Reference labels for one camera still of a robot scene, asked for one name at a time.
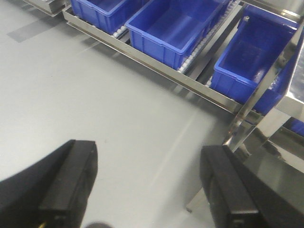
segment plastic bin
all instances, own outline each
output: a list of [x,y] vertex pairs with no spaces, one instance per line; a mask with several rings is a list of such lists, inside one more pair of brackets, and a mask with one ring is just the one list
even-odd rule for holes
[[126,27],[134,48],[178,69],[225,13],[229,0],[151,0]]
[[289,129],[304,137],[304,123],[302,121],[293,120]]
[[[235,36],[215,64],[211,88],[244,104],[263,79],[288,41],[297,24],[247,6]],[[281,98],[289,81],[289,64],[254,109],[266,114]]]
[[71,0],[74,14],[112,35],[148,0]]

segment metal frame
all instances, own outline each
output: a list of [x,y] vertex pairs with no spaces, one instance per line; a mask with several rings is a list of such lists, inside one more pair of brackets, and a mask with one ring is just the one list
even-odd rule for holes
[[24,2],[36,7],[42,12],[54,17],[70,4],[69,0],[23,0]]
[[300,22],[304,15],[304,4],[300,0],[242,0],[281,17]]
[[[294,37],[287,44],[282,54],[272,65],[271,69],[260,82],[246,104],[240,109],[239,113],[231,124],[231,128],[224,141],[224,144],[229,146],[233,152],[241,147],[242,144],[246,144],[247,151],[241,155],[242,158],[245,156],[245,154],[247,156],[250,155],[250,153],[248,154],[248,150],[255,151],[266,141],[268,141],[268,139],[272,137],[272,135],[274,135],[274,133],[276,133],[290,119],[290,117],[304,121],[304,95],[302,95],[304,90],[303,28],[304,22],[302,22]],[[277,77],[280,72],[278,69],[284,68],[287,62],[295,54],[297,45],[299,51],[297,53],[296,63],[286,94],[256,126],[247,127],[244,123],[246,121],[246,116]],[[249,143],[251,141],[250,136],[258,134],[260,135],[259,138],[262,140],[259,143],[255,141],[255,144],[251,145]]]

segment stainless steel rack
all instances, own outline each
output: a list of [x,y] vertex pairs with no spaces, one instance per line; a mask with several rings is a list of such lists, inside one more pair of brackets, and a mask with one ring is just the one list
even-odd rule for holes
[[69,0],[23,0],[36,7],[46,14],[54,17],[62,12],[63,8],[69,5]]
[[88,34],[101,43],[113,48],[114,50],[172,80],[173,82],[176,82],[177,84],[198,94],[199,96],[206,98],[223,109],[236,114],[241,108],[240,104],[210,89],[207,85],[204,85],[196,80],[208,65],[208,62],[214,56],[221,43],[226,39],[227,34],[231,32],[241,17],[242,7],[238,6],[237,3],[234,3],[233,8],[230,9],[231,12],[229,12],[227,17],[224,18],[220,24],[218,24],[218,29],[213,31],[212,36],[209,36],[209,41],[206,42],[206,45],[200,52],[201,55],[206,56],[204,62],[194,64],[194,59],[192,64],[190,64],[191,67],[189,67],[188,71],[185,73],[174,70],[130,46],[129,39],[126,38],[128,33],[120,38],[110,36],[102,30],[75,16],[71,7],[65,8],[63,10],[63,14],[65,19],[68,21],[68,25]]

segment gray floor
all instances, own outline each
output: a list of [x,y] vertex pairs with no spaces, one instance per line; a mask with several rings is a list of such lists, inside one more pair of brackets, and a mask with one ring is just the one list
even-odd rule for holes
[[202,145],[232,116],[20,0],[0,0],[0,180],[69,139],[95,140],[82,227],[211,228],[186,203]]

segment stainless steel shelf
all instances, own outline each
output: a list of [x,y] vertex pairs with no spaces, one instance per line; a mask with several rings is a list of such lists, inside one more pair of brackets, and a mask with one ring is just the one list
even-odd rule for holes
[[[242,7],[237,5],[236,8],[232,10],[231,14],[229,14],[227,18],[223,20],[222,25],[219,26],[219,29],[215,31],[209,42],[202,49],[201,55],[206,55],[208,53],[208,60],[205,61],[204,66],[206,66],[207,63],[211,60],[213,56],[212,53],[215,53],[217,51],[219,43],[222,43],[223,40],[226,39],[226,37],[223,37],[222,34],[230,33],[231,30],[236,26],[237,22],[241,17],[241,11]],[[133,48],[128,44],[128,42],[125,42],[126,39],[124,36],[122,36],[120,39],[114,38],[113,36],[110,36],[107,33],[103,32],[102,30],[97,29],[95,26],[81,20],[73,14],[71,7],[66,7],[63,10],[63,14],[65,19],[68,21],[68,25],[86,33],[87,35],[109,46],[110,48],[122,53],[123,55],[133,59],[134,61],[144,65],[145,67],[155,71],[156,73],[170,79],[171,81],[183,86],[184,88],[196,93],[197,95],[209,100],[210,102],[220,106],[221,108],[233,114],[236,114],[240,110],[242,105],[240,105],[239,103],[210,89],[208,86],[203,85],[202,83],[190,78],[187,75],[187,72],[178,72],[177,70],[174,70],[169,66],[166,66],[165,64],[155,60],[154,58],[144,54],[143,52]],[[202,72],[204,70],[203,67],[197,65],[191,67],[192,71],[191,69],[189,69],[189,71],[191,72],[193,72],[193,68],[195,67],[200,68],[199,72]],[[252,112],[251,117],[252,119],[258,119],[260,116]]]
[[54,17],[61,13],[61,11],[69,4],[68,0],[23,0],[24,2],[36,7],[46,14]]
[[304,1],[302,0],[242,0],[242,2],[257,6],[295,22],[303,20]]

